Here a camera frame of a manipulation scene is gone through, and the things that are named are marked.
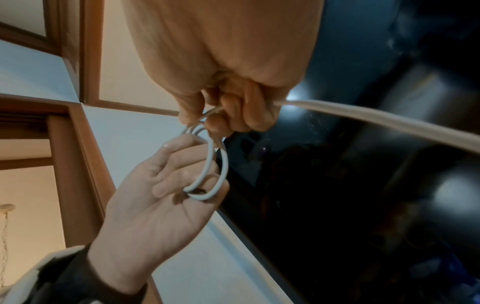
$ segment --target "skin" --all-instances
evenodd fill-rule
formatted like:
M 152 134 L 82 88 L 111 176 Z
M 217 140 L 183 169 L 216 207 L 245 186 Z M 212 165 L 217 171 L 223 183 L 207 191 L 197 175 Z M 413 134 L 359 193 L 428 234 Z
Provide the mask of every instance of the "skin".
M 187 246 L 208 223 L 225 198 L 229 184 L 207 201 L 182 192 L 199 176 L 207 144 L 184 134 L 140 163 L 122 182 L 106 208 L 105 221 L 88 259 L 106 284 L 135 294 L 152 272 Z M 199 187 L 210 191 L 218 181 L 215 162 Z
M 188 124 L 205 107 L 219 136 L 265 131 L 305 74 L 322 0 L 123 0 L 133 42 L 149 76 L 170 92 Z

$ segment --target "cable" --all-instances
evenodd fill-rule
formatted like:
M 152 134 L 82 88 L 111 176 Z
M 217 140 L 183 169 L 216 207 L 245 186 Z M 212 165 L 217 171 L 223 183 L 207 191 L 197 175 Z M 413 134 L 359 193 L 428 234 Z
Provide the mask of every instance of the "cable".
M 460 148 L 466 151 L 470 151 L 476 154 L 480 154 L 480 136 L 454 130 L 447 127 L 438 126 L 435 124 L 431 124 L 428 122 L 411 119 L 407 117 L 403 117 L 400 115 L 395 115 L 392 113 L 371 109 L 371 108 L 364 108 L 359 106 L 352 106 L 352 105 L 344 105 L 339 103 L 333 103 L 328 101 L 320 101 L 320 100 L 302 100 L 302 101 L 274 101 L 273 104 L 275 106 L 296 106 L 307 110 L 313 110 L 317 112 L 322 112 L 326 114 L 332 114 L 341 117 L 348 117 L 353 118 L 373 124 L 377 124 L 383 127 L 395 129 L 398 131 L 402 131 L 407 134 L 411 134 L 417 137 L 421 137 L 424 139 L 436 141 L 442 144 L 450 145 L 456 148 Z M 201 121 L 202 119 L 208 117 L 213 113 L 217 113 L 223 110 L 222 106 L 218 106 L 207 111 L 196 123 L 193 123 L 183 131 L 183 133 L 189 132 L 192 134 L 197 135 L 198 133 L 205 130 L 204 123 Z M 202 125 L 200 130 L 195 131 L 195 128 L 199 125 Z M 227 172 L 229 169 L 228 166 L 228 157 L 227 157 L 227 150 L 222 140 L 218 137 L 213 136 L 210 132 L 208 133 L 208 156 L 206 160 L 205 167 L 203 168 L 200 176 L 198 179 L 190 186 L 185 187 L 183 190 L 188 193 L 188 195 L 192 198 L 197 200 L 207 200 L 212 198 L 216 195 L 220 187 L 222 186 L 223 182 L 227 177 Z M 220 177 L 213 187 L 211 191 L 206 194 L 193 194 L 189 193 L 194 191 L 205 179 L 207 172 L 212 165 L 213 162 L 213 153 L 214 151 L 214 141 L 220 147 L 220 153 L 222 157 L 222 168 Z

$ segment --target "person's right hand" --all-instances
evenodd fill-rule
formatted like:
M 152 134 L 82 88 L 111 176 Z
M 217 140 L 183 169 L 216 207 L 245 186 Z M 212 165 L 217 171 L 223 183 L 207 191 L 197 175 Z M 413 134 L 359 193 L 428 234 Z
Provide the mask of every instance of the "person's right hand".
M 149 76 L 173 94 L 180 121 L 223 105 L 206 127 L 219 136 L 265 131 L 310 61 L 324 0 L 123 0 Z M 206 93 L 205 101 L 202 91 Z

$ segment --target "jacket sleeve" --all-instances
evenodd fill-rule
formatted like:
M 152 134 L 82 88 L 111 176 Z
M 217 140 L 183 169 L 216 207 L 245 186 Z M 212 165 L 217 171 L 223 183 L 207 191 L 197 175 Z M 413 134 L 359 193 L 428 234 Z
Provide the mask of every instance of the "jacket sleeve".
M 87 259 L 89 246 L 45 257 L 17 283 L 0 290 L 0 304 L 140 304 L 147 285 L 135 295 L 104 284 Z

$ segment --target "white wire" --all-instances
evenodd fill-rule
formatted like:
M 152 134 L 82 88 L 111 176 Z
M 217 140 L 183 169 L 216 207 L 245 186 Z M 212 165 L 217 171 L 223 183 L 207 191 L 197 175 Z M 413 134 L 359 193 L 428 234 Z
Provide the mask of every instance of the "white wire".
M 411 134 L 417 137 L 425 138 L 428 140 L 436 141 L 442 144 L 450 145 L 456 148 L 460 148 L 463 150 L 467 150 L 476 154 L 480 154 L 480 136 L 454 130 L 451 128 L 446 128 L 442 126 L 438 126 L 435 124 L 431 124 L 428 122 L 411 119 L 407 117 L 403 117 L 400 115 L 395 115 L 392 113 L 371 109 L 371 108 L 364 108 L 359 106 L 351 106 L 351 105 L 344 105 L 339 103 L 327 102 L 327 101 L 320 101 L 320 100 L 301 100 L 301 101 L 274 101 L 274 105 L 276 106 L 296 106 L 300 108 L 304 108 L 307 110 L 313 110 L 317 112 L 322 112 L 326 114 L 337 115 L 341 117 L 348 117 L 353 118 L 369 123 L 374 123 L 383 127 L 392 128 L 398 131 L 402 131 L 407 134 Z M 213 113 L 217 113 L 223 110 L 222 106 L 218 106 L 216 108 L 207 111 L 202 117 L 199 118 L 198 122 L 189 125 L 183 133 L 190 132 L 192 134 L 198 134 L 199 132 L 203 131 L 205 128 L 202 127 L 200 131 L 195 131 L 195 128 L 198 125 L 203 125 L 203 122 L 200 121 L 203 118 L 208 117 Z M 194 191 L 205 179 L 208 170 L 213 162 L 213 153 L 211 151 L 214 150 L 214 141 L 220 146 L 220 153 L 222 158 L 222 168 L 220 173 L 220 178 L 218 179 L 217 183 L 206 194 L 193 194 L 189 193 Z M 219 138 L 212 136 L 210 132 L 208 133 L 208 157 L 206 160 L 205 167 L 203 168 L 200 176 L 198 179 L 190 186 L 185 187 L 183 190 L 188 193 L 188 195 L 197 200 L 207 200 L 212 198 L 217 194 L 220 190 L 223 182 L 225 181 L 229 169 L 228 165 L 228 156 L 227 150 L 222 140 Z

